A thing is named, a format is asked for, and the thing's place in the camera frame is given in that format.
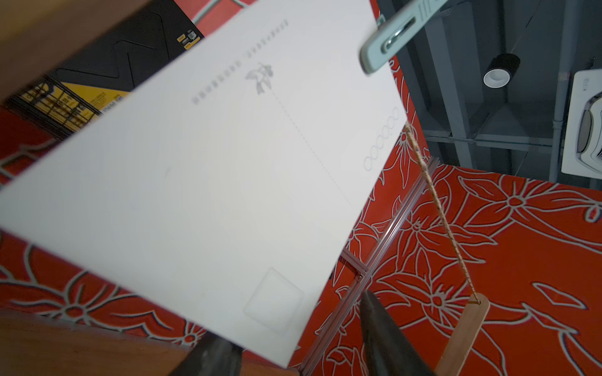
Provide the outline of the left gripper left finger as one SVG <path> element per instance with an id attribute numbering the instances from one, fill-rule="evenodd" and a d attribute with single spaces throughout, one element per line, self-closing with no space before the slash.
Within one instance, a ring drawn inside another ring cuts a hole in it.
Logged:
<path id="1" fill-rule="evenodd" d="M 238 376 L 243 348 L 218 335 L 203 335 L 169 376 Z"/>

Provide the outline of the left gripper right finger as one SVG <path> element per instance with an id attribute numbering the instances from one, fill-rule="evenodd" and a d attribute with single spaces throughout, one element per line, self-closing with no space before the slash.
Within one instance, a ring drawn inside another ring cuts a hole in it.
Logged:
<path id="1" fill-rule="evenodd" d="M 369 375 L 434 375 L 369 290 L 362 292 L 360 318 Z"/>

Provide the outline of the white postcard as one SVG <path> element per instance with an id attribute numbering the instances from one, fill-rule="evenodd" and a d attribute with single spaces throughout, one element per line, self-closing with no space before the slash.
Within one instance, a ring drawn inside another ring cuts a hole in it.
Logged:
<path id="1" fill-rule="evenodd" d="M 367 1 L 259 1 L 1 191 L 1 228 L 280 366 L 407 116 Z"/>

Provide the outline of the green clothespin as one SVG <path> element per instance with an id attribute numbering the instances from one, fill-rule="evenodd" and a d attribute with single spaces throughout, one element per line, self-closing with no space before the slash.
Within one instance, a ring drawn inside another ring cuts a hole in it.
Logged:
<path id="1" fill-rule="evenodd" d="M 427 22 L 447 3 L 447 0 L 412 0 L 390 20 L 378 26 L 360 49 L 359 59 L 367 75 L 376 73 L 395 56 Z"/>

